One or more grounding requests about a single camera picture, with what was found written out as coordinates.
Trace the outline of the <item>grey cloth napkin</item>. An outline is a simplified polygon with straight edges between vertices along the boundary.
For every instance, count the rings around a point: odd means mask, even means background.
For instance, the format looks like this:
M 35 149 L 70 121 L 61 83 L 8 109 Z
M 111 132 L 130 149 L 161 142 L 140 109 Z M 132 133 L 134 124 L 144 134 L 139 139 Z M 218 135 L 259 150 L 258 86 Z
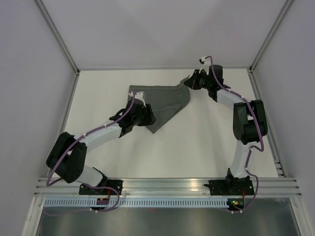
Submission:
M 190 102 L 189 88 L 184 85 L 188 78 L 182 79 L 175 86 L 129 86 L 130 91 L 144 92 L 144 100 L 151 105 L 154 124 L 147 128 L 154 134 Z

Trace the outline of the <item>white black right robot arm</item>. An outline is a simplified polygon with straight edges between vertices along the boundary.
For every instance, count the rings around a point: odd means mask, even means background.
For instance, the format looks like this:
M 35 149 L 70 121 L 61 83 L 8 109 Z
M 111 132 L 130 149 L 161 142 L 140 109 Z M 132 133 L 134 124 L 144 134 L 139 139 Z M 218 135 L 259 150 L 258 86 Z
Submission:
M 237 141 L 234 159 L 224 179 L 210 180 L 205 187 L 212 196 L 254 195 L 254 187 L 249 173 L 249 161 L 253 149 L 264 151 L 263 137 L 268 133 L 268 125 L 263 101 L 248 101 L 224 84 L 223 68 L 220 65 L 194 70 L 184 81 L 192 90 L 206 89 L 210 98 L 232 111 L 232 130 Z

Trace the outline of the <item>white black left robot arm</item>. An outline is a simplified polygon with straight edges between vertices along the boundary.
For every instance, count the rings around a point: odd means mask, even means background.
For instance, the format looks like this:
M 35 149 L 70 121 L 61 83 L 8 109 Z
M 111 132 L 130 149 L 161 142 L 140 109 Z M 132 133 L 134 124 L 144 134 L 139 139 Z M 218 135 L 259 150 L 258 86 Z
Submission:
M 61 133 L 46 160 L 47 167 L 51 169 L 49 177 L 56 173 L 60 180 L 67 183 L 79 182 L 98 195 L 105 193 L 108 177 L 97 168 L 85 164 L 87 154 L 111 140 L 121 138 L 135 126 L 149 126 L 155 121 L 150 104 L 132 99 L 103 125 L 81 135 Z

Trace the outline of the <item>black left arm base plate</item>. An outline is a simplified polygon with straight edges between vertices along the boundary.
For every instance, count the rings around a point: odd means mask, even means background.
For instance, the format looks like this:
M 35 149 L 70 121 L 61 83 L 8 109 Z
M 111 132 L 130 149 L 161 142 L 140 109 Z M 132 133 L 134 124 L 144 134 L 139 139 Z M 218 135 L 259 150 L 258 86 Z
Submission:
M 102 181 L 98 186 L 92 187 L 88 184 L 82 183 L 79 188 L 79 195 L 107 195 L 118 196 L 121 195 L 123 189 L 123 181 L 120 179 L 108 179 Z

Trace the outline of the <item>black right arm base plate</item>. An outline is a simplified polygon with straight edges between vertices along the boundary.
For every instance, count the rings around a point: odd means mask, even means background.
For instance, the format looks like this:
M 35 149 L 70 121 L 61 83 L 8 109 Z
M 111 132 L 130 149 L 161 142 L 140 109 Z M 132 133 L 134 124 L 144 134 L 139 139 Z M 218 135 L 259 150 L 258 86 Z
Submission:
M 252 181 L 247 183 L 228 184 L 225 180 L 210 180 L 204 186 L 209 188 L 211 196 L 253 196 Z

